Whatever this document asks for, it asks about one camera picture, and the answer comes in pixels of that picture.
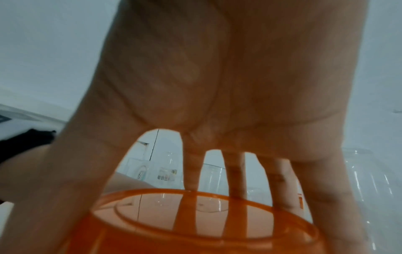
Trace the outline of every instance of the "skin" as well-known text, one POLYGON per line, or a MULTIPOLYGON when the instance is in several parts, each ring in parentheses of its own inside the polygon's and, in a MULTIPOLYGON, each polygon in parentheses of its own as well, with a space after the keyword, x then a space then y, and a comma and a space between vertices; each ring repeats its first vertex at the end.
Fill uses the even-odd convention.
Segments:
POLYGON ((186 189, 197 190, 205 152, 221 149, 242 197, 243 152, 255 153, 275 204, 295 206, 284 180, 299 179, 329 253, 368 253, 340 148, 366 4, 121 2, 92 85, 0 252, 54 252, 130 146, 166 128, 182 137, 186 189))
MULTIPOLYGON (((34 184, 38 166, 50 147, 44 145, 30 149, 0 164, 0 200, 19 203, 29 197, 29 185, 34 184)), ((147 188, 153 187, 146 182, 115 172, 108 180, 103 193, 147 188)))

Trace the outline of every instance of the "orange plastic cup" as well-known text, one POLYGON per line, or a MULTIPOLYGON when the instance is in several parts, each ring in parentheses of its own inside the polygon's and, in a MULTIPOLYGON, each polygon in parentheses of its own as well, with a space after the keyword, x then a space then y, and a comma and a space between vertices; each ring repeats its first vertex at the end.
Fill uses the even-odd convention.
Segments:
POLYGON ((103 196, 74 229, 65 254, 324 254, 307 221, 227 196, 147 189, 103 196))

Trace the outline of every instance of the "black cloth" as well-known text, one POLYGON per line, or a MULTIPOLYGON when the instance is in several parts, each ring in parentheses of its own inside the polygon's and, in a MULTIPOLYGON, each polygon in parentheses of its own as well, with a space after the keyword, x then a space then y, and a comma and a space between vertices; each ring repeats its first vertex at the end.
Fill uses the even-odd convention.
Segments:
POLYGON ((0 141, 0 164, 32 148, 51 144, 56 137, 56 131, 29 131, 0 141))

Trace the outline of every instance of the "hand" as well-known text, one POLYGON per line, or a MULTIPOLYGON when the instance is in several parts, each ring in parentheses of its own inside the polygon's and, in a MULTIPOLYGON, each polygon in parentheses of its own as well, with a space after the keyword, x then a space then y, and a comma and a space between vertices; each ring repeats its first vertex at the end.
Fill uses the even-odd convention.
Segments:
MULTIPOLYGON (((182 136, 186 189, 198 188, 205 152, 221 149, 230 194, 244 196, 242 153, 255 153, 274 204, 295 206, 283 182, 295 173, 330 251, 366 253, 340 149, 365 6, 364 0, 123 1, 91 88, 43 164, 48 173, 68 162, 48 178, 81 174, 93 188, 78 203, 72 190, 58 192, 58 200, 76 205, 42 245, 60 242, 140 135, 167 128, 182 136)), ((36 191, 37 199, 47 195, 36 191)), ((34 215, 51 225, 61 210, 34 215)))

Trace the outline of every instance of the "clear plastic bottle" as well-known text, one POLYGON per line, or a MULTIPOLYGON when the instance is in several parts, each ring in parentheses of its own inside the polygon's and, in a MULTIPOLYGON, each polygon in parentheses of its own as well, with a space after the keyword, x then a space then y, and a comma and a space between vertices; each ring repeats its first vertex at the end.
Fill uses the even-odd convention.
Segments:
POLYGON ((369 150, 346 148, 343 153, 372 252, 402 253, 400 181, 369 150))

